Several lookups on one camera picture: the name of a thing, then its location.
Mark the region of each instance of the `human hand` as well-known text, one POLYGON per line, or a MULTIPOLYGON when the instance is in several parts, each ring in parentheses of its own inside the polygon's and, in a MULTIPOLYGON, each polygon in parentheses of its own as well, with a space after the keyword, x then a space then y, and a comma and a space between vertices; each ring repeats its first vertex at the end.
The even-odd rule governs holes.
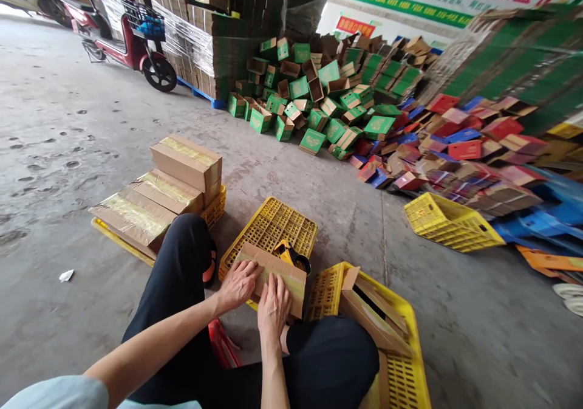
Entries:
POLYGON ((252 260, 233 263, 217 292, 223 313, 238 308, 251 298, 255 280, 262 271, 263 267, 252 260))
POLYGON ((280 274, 274 277, 273 272, 270 273, 257 308, 257 326, 262 343, 279 344, 279 337, 291 308, 292 296, 283 278, 280 274))

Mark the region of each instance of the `scooter wheel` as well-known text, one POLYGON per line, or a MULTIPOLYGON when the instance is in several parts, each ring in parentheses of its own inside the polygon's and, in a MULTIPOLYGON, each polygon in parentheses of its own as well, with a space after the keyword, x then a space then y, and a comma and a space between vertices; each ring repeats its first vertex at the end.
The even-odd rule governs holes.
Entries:
POLYGON ((176 71, 167 60, 154 58, 154 64, 156 64, 156 70, 160 76, 156 75, 156 71, 152 66, 152 60, 147 58, 144 60, 143 73, 146 77, 146 81, 154 87, 164 93, 174 90, 178 79, 176 78, 176 71))

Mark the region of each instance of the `plastic crate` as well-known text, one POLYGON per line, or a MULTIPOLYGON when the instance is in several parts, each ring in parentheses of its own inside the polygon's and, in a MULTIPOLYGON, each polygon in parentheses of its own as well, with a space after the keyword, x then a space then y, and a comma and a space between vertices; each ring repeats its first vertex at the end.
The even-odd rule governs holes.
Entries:
POLYGON ((432 193, 405 205, 413 231, 459 252, 470 252, 506 242, 477 211, 432 193))
MULTIPOLYGON (((223 185, 220 186, 220 194, 211 202, 211 204, 200 214, 200 217, 206 221, 208 228, 212 228, 219 218, 225 213, 225 203, 227 201, 227 188, 223 185)), ((143 252, 132 247, 129 243, 121 239, 118 235, 109 230, 109 227, 101 219, 93 218, 91 220, 91 225, 94 226, 100 233, 106 237, 113 240, 120 247, 124 248, 126 251, 132 253, 138 259, 142 260, 149 266, 154 266, 154 260, 145 255, 143 252)))
POLYGON ((270 196, 223 254, 220 259, 219 280, 223 281, 245 242, 273 253, 280 240, 287 239, 296 252, 309 258, 316 242, 316 234, 318 226, 315 222, 270 196))
MULTIPOLYGON (((305 319, 307 321, 318 320, 329 315, 338 315, 343 277, 345 272, 352 267, 350 263, 342 262, 317 274, 306 311, 305 319)), ((419 342, 419 330, 413 307, 395 292, 362 271, 359 273, 359 277, 363 277, 368 283, 371 283, 377 292, 407 321, 409 335, 406 340, 413 351, 413 356, 403 356, 397 353, 387 355, 389 407, 431 409, 419 342)))

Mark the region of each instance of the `red scooter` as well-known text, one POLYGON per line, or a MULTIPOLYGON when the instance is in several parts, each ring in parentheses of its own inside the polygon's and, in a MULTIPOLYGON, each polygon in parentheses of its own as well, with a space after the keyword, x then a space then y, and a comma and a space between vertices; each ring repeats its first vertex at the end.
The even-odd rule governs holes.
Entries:
POLYGON ((164 17, 152 8, 121 0, 123 41, 112 36, 107 19, 98 11, 94 0, 87 5, 80 0, 61 0, 72 17, 73 30, 83 40, 89 59, 105 61, 111 57, 144 74, 156 90, 169 92, 176 87, 176 71, 163 54, 151 51, 148 40, 165 41, 164 17))

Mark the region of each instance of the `tire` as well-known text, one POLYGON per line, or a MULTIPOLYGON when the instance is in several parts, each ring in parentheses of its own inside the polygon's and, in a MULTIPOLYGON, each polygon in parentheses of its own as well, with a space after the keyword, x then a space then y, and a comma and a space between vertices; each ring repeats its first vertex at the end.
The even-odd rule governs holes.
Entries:
POLYGON ((38 6, 47 16, 51 17, 59 25, 73 29, 71 17, 67 15, 65 5, 60 0, 38 0, 38 6))
POLYGON ((178 79, 176 78, 176 71, 174 71, 172 64, 170 64, 168 60, 163 60, 161 58, 154 58, 154 64, 156 64, 156 69, 162 77, 159 78, 156 76, 154 68, 152 67, 152 60, 147 58, 144 60, 143 73, 148 84, 156 90, 164 93, 174 90, 178 79))

